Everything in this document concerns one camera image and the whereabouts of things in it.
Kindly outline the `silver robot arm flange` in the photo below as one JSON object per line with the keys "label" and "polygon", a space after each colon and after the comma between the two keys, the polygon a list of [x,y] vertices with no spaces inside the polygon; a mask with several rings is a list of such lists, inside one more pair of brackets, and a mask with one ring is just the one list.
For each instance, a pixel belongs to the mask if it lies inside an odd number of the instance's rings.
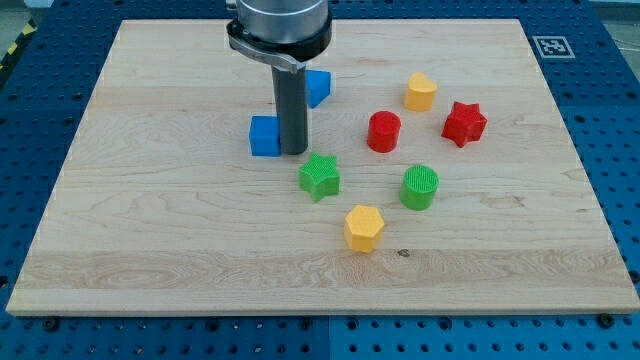
{"label": "silver robot arm flange", "polygon": [[296,74],[331,41],[327,0],[226,0],[235,18],[230,47],[251,60]]}

